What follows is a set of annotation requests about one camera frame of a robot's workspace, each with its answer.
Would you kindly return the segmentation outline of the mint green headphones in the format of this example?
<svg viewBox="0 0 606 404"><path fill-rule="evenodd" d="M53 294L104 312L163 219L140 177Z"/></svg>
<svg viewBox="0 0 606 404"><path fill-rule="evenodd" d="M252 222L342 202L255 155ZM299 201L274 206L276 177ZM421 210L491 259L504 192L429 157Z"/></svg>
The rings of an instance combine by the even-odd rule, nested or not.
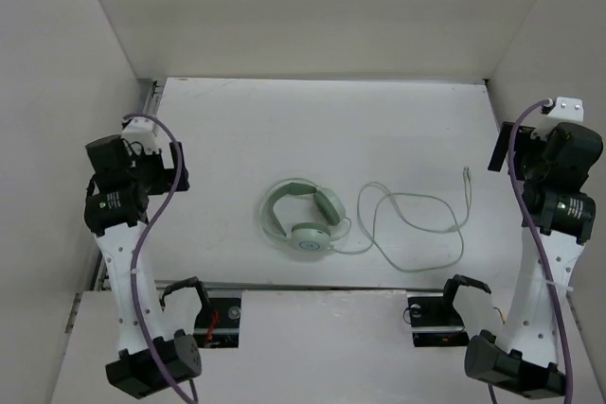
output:
<svg viewBox="0 0 606 404"><path fill-rule="evenodd" d="M287 231L276 214L276 205L284 198L311 199L322 221L299 222ZM258 224L276 245L300 253L325 254L349 234L352 222L332 189L308 179L288 178L275 182L262 197Z"/></svg>

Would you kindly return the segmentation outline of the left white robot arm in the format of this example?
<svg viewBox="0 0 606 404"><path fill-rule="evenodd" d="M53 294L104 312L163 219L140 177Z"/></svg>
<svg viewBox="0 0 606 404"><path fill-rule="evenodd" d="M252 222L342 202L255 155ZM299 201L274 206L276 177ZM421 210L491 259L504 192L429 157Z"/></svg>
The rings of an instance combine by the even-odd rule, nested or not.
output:
<svg viewBox="0 0 606 404"><path fill-rule="evenodd" d="M194 326L217 320L197 277L159 291L138 242L150 225L151 196L189 189L181 143L169 146L166 168L160 150L135 151L118 134L89 143L94 174L86 192L84 220L106 265L117 310L117 358L105 367L109 383L142 399L198 377L202 372Z"/></svg>

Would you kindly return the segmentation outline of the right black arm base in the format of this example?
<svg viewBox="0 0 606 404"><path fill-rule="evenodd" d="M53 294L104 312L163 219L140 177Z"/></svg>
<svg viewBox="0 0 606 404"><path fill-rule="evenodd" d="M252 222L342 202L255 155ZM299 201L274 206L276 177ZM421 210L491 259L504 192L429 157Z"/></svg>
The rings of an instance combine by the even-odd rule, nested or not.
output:
<svg viewBox="0 0 606 404"><path fill-rule="evenodd" d="M441 295L412 294L407 297L403 320L411 327L413 345L426 347L465 347L469 336L462 319L442 303Z"/></svg>

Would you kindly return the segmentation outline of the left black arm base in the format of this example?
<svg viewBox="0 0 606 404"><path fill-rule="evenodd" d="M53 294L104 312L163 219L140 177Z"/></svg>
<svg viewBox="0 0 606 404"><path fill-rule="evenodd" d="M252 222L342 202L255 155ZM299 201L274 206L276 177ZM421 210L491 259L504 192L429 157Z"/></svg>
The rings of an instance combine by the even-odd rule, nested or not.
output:
<svg viewBox="0 0 606 404"><path fill-rule="evenodd" d="M202 309L195 320L194 338L201 349L238 348L241 298L210 299L211 309Z"/></svg>

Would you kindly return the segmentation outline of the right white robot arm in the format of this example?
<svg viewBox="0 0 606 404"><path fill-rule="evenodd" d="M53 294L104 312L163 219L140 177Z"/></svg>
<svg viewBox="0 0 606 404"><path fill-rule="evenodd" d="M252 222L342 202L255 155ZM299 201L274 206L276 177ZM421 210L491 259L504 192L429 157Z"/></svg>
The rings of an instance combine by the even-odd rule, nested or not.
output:
<svg viewBox="0 0 606 404"><path fill-rule="evenodd" d="M469 336L464 370L468 378L527 399L572 394L570 349L562 299L570 275L590 239L595 201L582 192L603 151L601 136L579 124L561 122L545 137L506 122L489 168L509 163L522 201L522 260L506 320L492 307L489 286L457 274L438 299L440 315L463 322Z"/></svg>

